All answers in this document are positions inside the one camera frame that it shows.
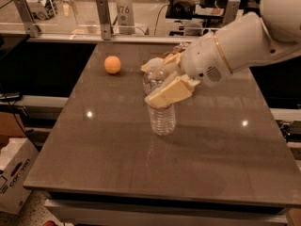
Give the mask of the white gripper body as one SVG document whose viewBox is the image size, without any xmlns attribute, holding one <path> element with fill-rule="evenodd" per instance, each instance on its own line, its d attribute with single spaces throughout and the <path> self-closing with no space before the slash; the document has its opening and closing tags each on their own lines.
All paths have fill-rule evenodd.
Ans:
<svg viewBox="0 0 301 226">
<path fill-rule="evenodd" d="M 182 70 L 206 88 L 215 87 L 232 76 L 217 34 L 209 32 L 191 42 L 181 56 Z"/>
</svg>

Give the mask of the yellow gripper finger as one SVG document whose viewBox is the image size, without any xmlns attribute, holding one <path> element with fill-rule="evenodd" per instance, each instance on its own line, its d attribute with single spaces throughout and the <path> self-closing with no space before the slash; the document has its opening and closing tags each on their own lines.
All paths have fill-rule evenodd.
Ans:
<svg viewBox="0 0 301 226">
<path fill-rule="evenodd" d="M 181 53 L 168 54 L 166 57 L 152 58 L 147 62 L 148 73 L 162 73 L 164 76 L 176 73 L 183 74 L 181 68 Z"/>
<path fill-rule="evenodd" d="M 187 74 L 171 73 L 163 83 L 146 96 L 145 102 L 156 108 L 166 107 L 192 96 L 200 81 Z"/>
</svg>

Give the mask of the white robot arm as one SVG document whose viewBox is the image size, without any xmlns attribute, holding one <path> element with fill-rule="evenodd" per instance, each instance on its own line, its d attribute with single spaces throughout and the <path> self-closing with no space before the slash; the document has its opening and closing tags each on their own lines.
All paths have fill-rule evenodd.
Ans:
<svg viewBox="0 0 301 226">
<path fill-rule="evenodd" d="M 300 49 L 301 0 L 261 0 L 258 14 L 248 12 L 189 43 L 145 102 L 172 105 L 189 98 L 198 85 L 212 88 L 243 68 L 278 63 Z"/>
</svg>

